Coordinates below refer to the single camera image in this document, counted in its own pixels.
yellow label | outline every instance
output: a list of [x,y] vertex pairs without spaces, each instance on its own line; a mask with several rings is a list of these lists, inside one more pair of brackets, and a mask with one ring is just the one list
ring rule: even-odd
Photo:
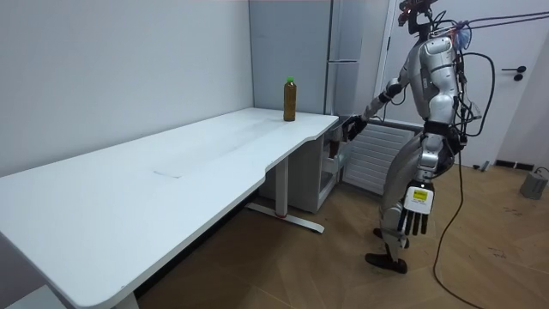
[[427,200],[427,192],[416,190],[413,192],[413,198],[419,199],[421,201]]

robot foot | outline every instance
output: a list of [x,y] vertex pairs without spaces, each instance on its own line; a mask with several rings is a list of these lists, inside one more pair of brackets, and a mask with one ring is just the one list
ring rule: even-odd
[[[379,239],[383,239],[383,236],[381,235],[381,228],[377,227],[374,228],[374,235],[378,237]],[[406,245],[404,246],[404,249],[407,249],[410,247],[410,239],[406,239]]]
[[368,253],[365,256],[366,262],[384,270],[393,270],[399,274],[405,275],[408,272],[408,265],[405,261],[399,259],[398,262],[393,262],[389,254],[372,254]]

humanoid robot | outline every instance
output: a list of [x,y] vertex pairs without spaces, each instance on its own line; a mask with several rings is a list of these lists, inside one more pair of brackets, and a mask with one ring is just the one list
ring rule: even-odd
[[[467,143],[455,128],[460,89],[459,57],[450,36],[432,38],[430,5],[437,0],[406,0],[401,3],[399,26],[408,22],[410,34],[419,40],[410,51],[398,78],[374,99],[364,114],[349,125],[353,140],[367,121],[408,85],[412,89],[418,114],[425,120],[423,132],[408,142],[392,162],[380,206],[380,228],[374,234],[385,242],[385,254],[366,254],[365,260],[377,267],[406,274],[407,264],[399,259],[399,250],[407,248],[407,236],[425,234],[434,199],[432,180],[447,172]],[[431,21],[418,24],[418,15]]]

robot leg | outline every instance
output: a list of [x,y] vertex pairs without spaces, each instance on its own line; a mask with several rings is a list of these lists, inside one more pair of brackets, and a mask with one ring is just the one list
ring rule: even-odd
[[408,184],[415,176],[422,152],[419,139],[414,138],[391,164],[389,172],[393,170],[394,176],[388,179],[380,207],[380,227],[386,253],[365,256],[366,262],[372,265],[402,274],[407,273],[407,265],[399,259],[399,249],[405,246],[407,238],[401,228],[402,203],[400,201],[406,193]]

desk leg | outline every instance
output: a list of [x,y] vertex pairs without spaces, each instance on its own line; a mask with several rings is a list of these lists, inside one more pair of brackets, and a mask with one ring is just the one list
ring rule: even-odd
[[139,309],[139,305],[137,305],[136,296],[132,293],[112,309]]
[[275,167],[276,171],[276,206],[275,210],[257,205],[255,203],[249,203],[246,208],[252,209],[270,215],[275,218],[297,224],[301,227],[309,228],[316,233],[323,233],[324,227],[320,224],[316,224],[311,221],[303,220],[293,215],[288,214],[288,158],[282,160]]

